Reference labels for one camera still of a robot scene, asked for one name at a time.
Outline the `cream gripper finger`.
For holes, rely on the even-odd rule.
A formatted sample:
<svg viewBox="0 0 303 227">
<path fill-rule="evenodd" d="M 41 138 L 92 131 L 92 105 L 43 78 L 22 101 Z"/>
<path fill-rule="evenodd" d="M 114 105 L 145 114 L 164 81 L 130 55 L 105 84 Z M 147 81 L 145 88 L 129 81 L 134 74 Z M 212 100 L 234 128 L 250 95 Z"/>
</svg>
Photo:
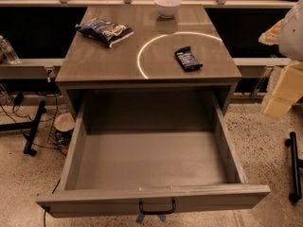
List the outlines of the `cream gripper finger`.
<svg viewBox="0 0 303 227">
<path fill-rule="evenodd" d="M 258 41 L 261 44 L 266 44 L 266 45 L 279 44 L 282 23 L 283 20 L 276 22 L 272 27 L 270 27 L 268 30 L 266 30 L 259 36 Z"/>
<path fill-rule="evenodd" d="M 293 63 L 272 72 L 263 113 L 271 118 L 283 117 L 303 97 L 303 62 Z"/>
</svg>

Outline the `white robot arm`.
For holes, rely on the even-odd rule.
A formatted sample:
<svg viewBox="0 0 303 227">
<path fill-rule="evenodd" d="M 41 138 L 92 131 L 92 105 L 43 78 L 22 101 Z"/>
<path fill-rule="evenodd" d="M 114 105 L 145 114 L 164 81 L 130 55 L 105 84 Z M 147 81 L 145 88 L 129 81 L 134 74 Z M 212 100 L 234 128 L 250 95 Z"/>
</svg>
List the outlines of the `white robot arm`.
<svg viewBox="0 0 303 227">
<path fill-rule="evenodd" d="M 277 44 L 279 53 L 291 60 L 280 71 L 263 111 L 267 116 L 280 118 L 303 97 L 303 0 L 298 0 L 282 20 L 260 35 L 258 41 Z"/>
</svg>

